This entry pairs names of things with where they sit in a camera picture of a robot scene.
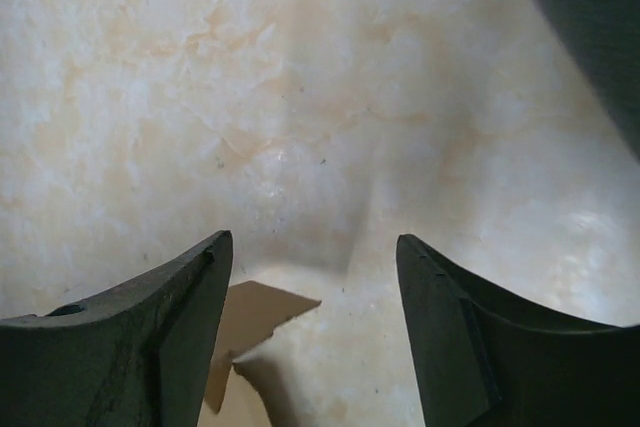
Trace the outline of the brown cardboard box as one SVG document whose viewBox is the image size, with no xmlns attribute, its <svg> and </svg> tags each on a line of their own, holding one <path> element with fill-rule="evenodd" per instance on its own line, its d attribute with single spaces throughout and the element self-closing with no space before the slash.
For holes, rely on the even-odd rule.
<svg viewBox="0 0 640 427">
<path fill-rule="evenodd" d="M 316 299 L 246 281 L 229 288 L 211 359 L 199 426 L 276 426 L 273 404 L 284 397 L 271 367 L 241 357 L 275 330 L 317 308 Z"/>
</svg>

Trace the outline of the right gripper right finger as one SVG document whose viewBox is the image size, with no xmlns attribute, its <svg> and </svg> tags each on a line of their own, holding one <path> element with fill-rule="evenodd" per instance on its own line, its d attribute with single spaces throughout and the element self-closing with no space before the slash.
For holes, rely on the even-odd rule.
<svg viewBox="0 0 640 427">
<path fill-rule="evenodd" d="M 429 426 L 635 426 L 639 330 L 520 297 L 418 237 L 396 246 Z"/>
</svg>

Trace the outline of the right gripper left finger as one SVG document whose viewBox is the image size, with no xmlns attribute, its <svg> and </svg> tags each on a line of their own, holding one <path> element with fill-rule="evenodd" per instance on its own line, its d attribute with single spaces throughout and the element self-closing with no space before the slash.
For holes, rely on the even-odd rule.
<svg viewBox="0 0 640 427">
<path fill-rule="evenodd" d="M 220 231 L 99 294 L 2 320 L 2 425 L 196 425 L 232 262 Z"/>
</svg>

